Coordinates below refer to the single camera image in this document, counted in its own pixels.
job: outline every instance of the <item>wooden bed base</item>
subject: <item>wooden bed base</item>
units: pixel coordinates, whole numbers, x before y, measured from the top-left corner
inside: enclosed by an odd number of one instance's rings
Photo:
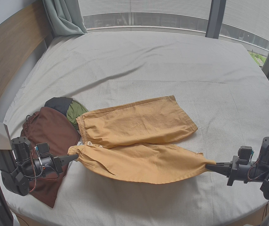
[[[25,60],[51,31],[42,0],[0,24],[0,97]]]

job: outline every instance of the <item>wooden headboard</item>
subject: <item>wooden headboard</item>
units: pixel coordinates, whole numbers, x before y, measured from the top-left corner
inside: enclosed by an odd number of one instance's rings
[[[21,65],[51,31],[42,0],[0,24],[0,97]]]

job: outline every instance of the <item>pile of clothes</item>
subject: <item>pile of clothes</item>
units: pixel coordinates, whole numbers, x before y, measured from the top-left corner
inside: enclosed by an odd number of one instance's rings
[[[55,155],[78,154],[77,160],[99,175],[163,184],[194,177],[207,171],[206,164],[216,164],[202,153],[172,144],[197,129],[174,96],[90,112],[76,100],[60,97],[48,100],[29,116],[21,136],[32,147],[47,142]],[[54,207],[66,171],[67,165],[58,179],[38,180],[31,194]]]

